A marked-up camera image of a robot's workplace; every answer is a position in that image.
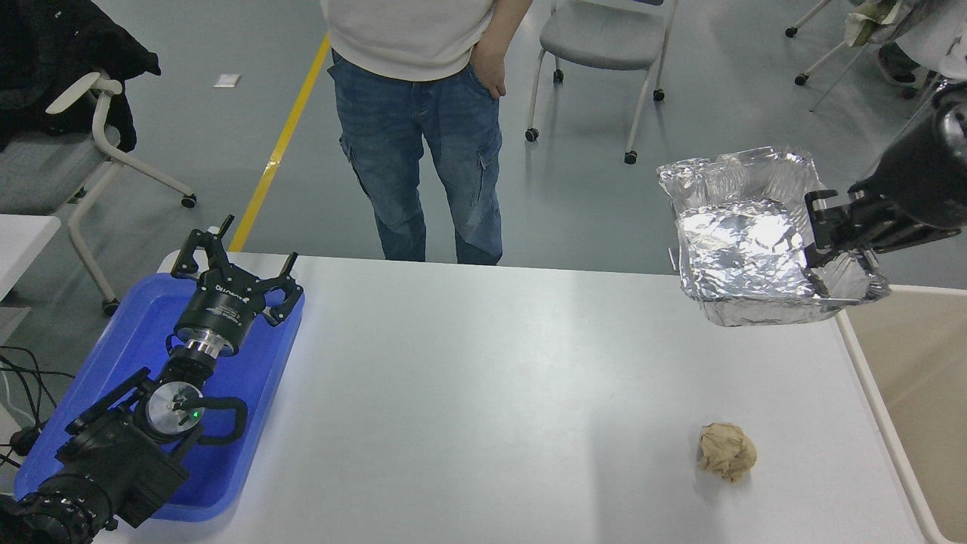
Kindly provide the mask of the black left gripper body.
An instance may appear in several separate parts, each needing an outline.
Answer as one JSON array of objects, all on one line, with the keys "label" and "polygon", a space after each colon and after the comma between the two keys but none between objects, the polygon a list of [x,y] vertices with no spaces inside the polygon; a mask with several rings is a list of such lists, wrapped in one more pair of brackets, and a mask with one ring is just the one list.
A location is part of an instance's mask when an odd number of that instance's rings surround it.
[{"label": "black left gripper body", "polygon": [[263,294],[252,274],[201,274],[189,305],[175,324],[175,335],[184,343],[220,338],[218,354],[238,354],[256,314],[265,308]]}]

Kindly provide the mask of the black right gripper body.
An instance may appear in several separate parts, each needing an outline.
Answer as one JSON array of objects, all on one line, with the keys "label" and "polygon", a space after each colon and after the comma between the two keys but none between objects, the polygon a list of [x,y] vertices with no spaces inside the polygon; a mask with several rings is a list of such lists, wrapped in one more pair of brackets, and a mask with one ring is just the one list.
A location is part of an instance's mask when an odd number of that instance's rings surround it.
[{"label": "black right gripper body", "polygon": [[922,120],[881,155],[871,176],[850,190],[884,197],[929,227],[964,227],[965,120]]}]

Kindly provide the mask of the person's left hand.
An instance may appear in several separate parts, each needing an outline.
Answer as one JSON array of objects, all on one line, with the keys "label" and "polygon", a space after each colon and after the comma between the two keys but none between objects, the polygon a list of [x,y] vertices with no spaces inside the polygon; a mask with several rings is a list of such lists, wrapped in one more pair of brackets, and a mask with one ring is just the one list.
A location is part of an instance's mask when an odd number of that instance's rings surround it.
[{"label": "person's left hand", "polygon": [[477,79],[495,100],[505,96],[505,56],[508,46],[501,36],[486,33],[471,52],[470,64]]}]

